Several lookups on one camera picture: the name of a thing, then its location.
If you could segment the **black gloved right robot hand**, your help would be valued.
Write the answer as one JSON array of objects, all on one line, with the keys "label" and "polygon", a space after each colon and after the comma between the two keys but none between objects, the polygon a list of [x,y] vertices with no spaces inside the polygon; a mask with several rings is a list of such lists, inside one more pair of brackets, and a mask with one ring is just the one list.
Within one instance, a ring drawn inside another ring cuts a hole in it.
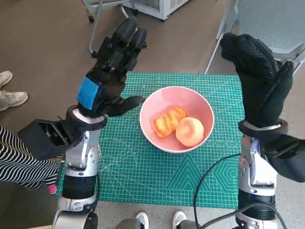
[{"label": "black gloved right robot hand", "polygon": [[226,33],[220,46],[241,81],[245,121],[258,128],[278,125],[293,83],[293,62],[277,61],[262,41],[248,34]]}]

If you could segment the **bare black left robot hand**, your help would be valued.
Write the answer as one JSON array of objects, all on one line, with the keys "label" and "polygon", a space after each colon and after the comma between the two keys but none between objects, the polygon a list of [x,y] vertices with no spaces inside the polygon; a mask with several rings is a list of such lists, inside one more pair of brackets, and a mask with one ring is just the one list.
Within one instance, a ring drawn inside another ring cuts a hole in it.
[{"label": "bare black left robot hand", "polygon": [[138,55],[146,48],[147,31],[136,27],[137,18],[130,16],[112,37],[104,39],[94,54],[97,61],[84,77],[77,94],[79,110],[84,116],[121,116],[144,102],[142,96],[121,96],[127,73],[135,68]]}]

